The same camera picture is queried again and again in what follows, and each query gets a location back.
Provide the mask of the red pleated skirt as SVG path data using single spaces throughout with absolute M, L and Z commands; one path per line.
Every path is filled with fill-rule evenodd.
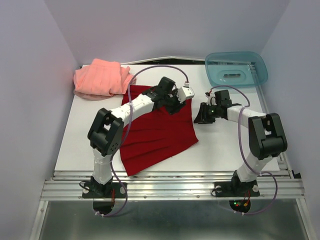
M 199 140 L 192 121 L 192 100 L 170 115 L 164 107 L 135 119 L 120 147 L 120 158 L 128 176 L 171 158 Z

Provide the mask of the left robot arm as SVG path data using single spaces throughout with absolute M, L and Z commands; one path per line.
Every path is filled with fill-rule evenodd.
M 111 162 L 124 143 L 124 129 L 128 130 L 135 119 L 161 107 L 165 107 L 169 114 L 175 114 L 194 95 L 189 83 L 176 88 L 173 80 L 163 77 L 158 85 L 143 91 L 135 99 L 129 99 L 120 107 L 111 110 L 101 108 L 87 135 L 92 147 L 94 166 L 90 181 L 82 185 L 84 195 L 87 198 L 105 198 L 111 194 Z

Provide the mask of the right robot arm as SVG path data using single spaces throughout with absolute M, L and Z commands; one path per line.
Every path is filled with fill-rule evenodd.
M 237 123 L 248 130 L 249 154 L 241 152 L 243 164 L 233 173 L 230 181 L 216 181 L 212 194 L 215 197 L 258 197 L 257 177 L 266 174 L 264 167 L 288 148 L 281 118 L 277 113 L 257 112 L 233 103 L 228 90 L 206 93 L 207 102 L 200 104 L 194 124 L 212 124 L 221 118 Z

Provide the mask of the teal plastic bin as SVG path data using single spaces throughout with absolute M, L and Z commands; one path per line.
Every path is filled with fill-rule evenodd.
M 251 88 L 264 84 L 269 78 L 264 60 L 252 51 L 211 53 L 206 56 L 204 64 L 213 87 Z

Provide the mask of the pink folded skirt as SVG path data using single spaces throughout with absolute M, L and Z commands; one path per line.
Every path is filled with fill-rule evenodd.
M 128 85 L 136 83 L 130 70 L 130 67 L 123 67 L 119 62 L 95 58 L 90 65 L 75 71 L 73 92 L 90 101 L 124 95 Z

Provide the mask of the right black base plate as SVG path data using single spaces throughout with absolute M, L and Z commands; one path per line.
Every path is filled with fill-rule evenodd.
M 237 198 L 250 195 L 259 197 L 260 191 L 256 181 L 232 183 L 231 181 L 217 181 L 211 195 L 217 198 Z

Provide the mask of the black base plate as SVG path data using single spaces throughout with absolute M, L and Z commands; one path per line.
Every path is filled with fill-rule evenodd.
M 82 198 L 83 199 L 125 199 L 126 191 L 119 182 L 108 183 L 106 187 L 102 189 L 92 190 L 91 182 L 84 181 L 82 187 Z
M 217 198 L 237 198 L 250 195 L 259 197 L 260 191 L 256 181 L 232 183 L 231 181 L 217 181 L 211 195 Z

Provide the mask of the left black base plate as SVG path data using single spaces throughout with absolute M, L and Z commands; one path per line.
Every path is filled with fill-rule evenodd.
M 106 187 L 102 189 L 92 190 L 91 182 L 84 181 L 82 187 L 82 198 L 83 199 L 125 199 L 126 191 L 119 182 L 108 183 Z

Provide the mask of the aluminium rail frame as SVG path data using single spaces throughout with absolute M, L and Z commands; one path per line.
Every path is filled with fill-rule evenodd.
M 219 169 L 210 171 L 208 159 L 204 163 L 197 164 L 195 170 L 177 170 L 177 167 L 183 165 L 185 156 L 185 154 L 179 154 L 156 164 L 150 170 L 131 177 L 126 175 L 119 159 L 114 161 L 114 165 L 119 178 L 129 186 L 128 199 L 134 201 L 207 200 L 211 198 L 210 191 L 214 187 L 214 182 L 227 181 L 232 177 L 233 173 L 228 167 L 220 166 Z M 305 201 L 303 182 L 300 178 L 294 177 L 286 155 L 282 153 L 267 164 L 267 167 L 277 168 L 272 171 L 278 184 L 277 200 L 294 199 L 296 201 L 306 236 L 310 240 L 315 240 L 317 236 Z M 30 239 L 41 238 L 50 201 L 83 200 L 78 182 L 88 180 L 92 171 L 93 154 L 90 150 L 81 150 L 79 153 L 66 150 L 59 152 L 53 176 L 43 185 Z

